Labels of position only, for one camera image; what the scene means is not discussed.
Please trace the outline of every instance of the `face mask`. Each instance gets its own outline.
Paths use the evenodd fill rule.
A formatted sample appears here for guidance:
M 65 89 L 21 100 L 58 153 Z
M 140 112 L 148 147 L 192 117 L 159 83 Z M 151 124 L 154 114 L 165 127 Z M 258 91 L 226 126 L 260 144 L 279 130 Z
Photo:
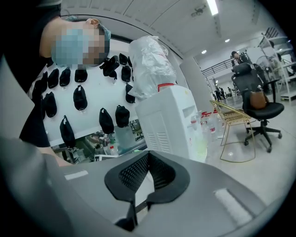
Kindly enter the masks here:
M 88 53 L 93 36 L 83 33 L 83 29 L 67 29 L 51 49 L 51 58 L 59 66 L 82 65 L 83 56 Z

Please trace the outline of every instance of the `office chair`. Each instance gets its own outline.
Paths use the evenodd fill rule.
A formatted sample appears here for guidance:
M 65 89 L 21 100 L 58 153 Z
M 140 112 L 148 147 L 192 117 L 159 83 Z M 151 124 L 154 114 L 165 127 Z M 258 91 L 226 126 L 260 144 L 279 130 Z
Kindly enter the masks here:
M 243 110 L 244 112 L 251 116 L 254 119 L 257 119 L 261 122 L 260 127 L 253 127 L 253 134 L 249 135 L 245 139 L 245 145 L 248 145 L 248 139 L 252 138 L 253 135 L 256 136 L 258 134 L 262 134 L 269 143 L 269 147 L 267 148 L 267 152 L 270 153 L 272 150 L 272 142 L 268 137 L 267 132 L 277 132 L 278 138 L 282 138 L 282 133 L 280 130 L 268 128 L 267 123 L 268 119 L 272 119 L 278 116 L 283 110 L 284 106 L 280 103 L 276 103 L 276 94 L 275 94 L 275 83 L 278 80 L 273 80 L 268 83 L 263 83 L 257 76 L 257 72 L 255 69 L 251 69 L 250 65 L 247 63 L 242 63 L 234 68 L 234 75 L 231 77 L 232 81 L 238 87 L 242 97 L 243 97 Z M 250 104 L 250 94 L 251 91 L 256 91 L 259 85 L 262 88 L 266 88 L 269 84 L 271 84 L 272 92 L 273 92 L 273 102 L 269 102 L 264 109 L 256 110 Z

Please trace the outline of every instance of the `floor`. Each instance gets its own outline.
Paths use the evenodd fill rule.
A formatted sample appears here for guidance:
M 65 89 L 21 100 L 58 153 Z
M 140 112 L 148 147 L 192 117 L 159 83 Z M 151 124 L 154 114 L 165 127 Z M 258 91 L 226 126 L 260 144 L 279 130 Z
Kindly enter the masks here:
M 270 119 L 268 127 L 282 131 L 282 139 L 278 134 L 269 133 L 272 141 L 272 152 L 267 153 L 269 146 L 263 135 L 255 137 L 256 158 L 244 163 L 232 163 L 220 160 L 222 147 L 221 139 L 213 141 L 208 147 L 206 163 L 213 165 L 238 182 L 256 193 L 267 205 L 284 195 L 290 188 L 296 176 L 296 101 L 281 101 L 285 110 L 277 117 Z M 226 103 L 235 108 L 241 108 L 242 99 L 228 98 Z M 252 126 L 260 126 L 255 121 Z M 244 125 L 230 128 L 228 142 L 243 141 L 246 136 Z M 252 157 L 254 143 L 250 139 L 249 145 L 234 143 L 224 150 L 222 158 L 229 155 L 237 157 Z

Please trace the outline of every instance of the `person in background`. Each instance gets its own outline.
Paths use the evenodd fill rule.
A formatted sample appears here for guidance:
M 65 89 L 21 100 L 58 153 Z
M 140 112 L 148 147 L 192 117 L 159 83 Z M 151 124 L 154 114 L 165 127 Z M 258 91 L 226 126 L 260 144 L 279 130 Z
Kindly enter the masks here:
M 215 91 L 215 94 L 216 94 L 217 100 L 220 102 L 220 100 L 221 100 L 220 91 L 219 90 L 216 90 Z
M 20 1 L 14 14 L 20 27 L 4 24 L 3 54 L 15 79 L 31 98 L 36 79 L 50 58 L 57 65 L 94 66 L 109 53 L 111 33 L 97 19 L 70 22 L 61 18 L 61 0 Z M 41 153 L 53 155 L 59 166 L 69 165 L 52 150 L 41 113 L 39 94 L 20 134 L 20 139 L 35 145 Z
M 223 90 L 223 88 L 220 87 L 219 89 L 220 89 L 220 91 L 221 91 L 222 97 L 226 100 L 225 95 L 224 95 L 224 90 Z
M 232 51 L 231 57 L 237 60 L 238 64 L 241 64 L 243 62 L 249 63 L 248 59 L 244 55 L 239 55 L 236 51 Z

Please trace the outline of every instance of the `ceiling light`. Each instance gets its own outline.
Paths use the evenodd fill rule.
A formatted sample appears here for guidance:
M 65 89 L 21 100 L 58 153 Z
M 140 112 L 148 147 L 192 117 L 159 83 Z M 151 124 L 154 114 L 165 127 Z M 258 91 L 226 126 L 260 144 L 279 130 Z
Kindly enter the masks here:
M 216 5 L 216 1 L 215 0 L 207 0 L 208 2 L 208 5 L 210 7 L 210 10 L 211 10 L 211 13 L 212 15 L 216 15 L 218 13 L 218 8 L 217 8 L 217 5 Z

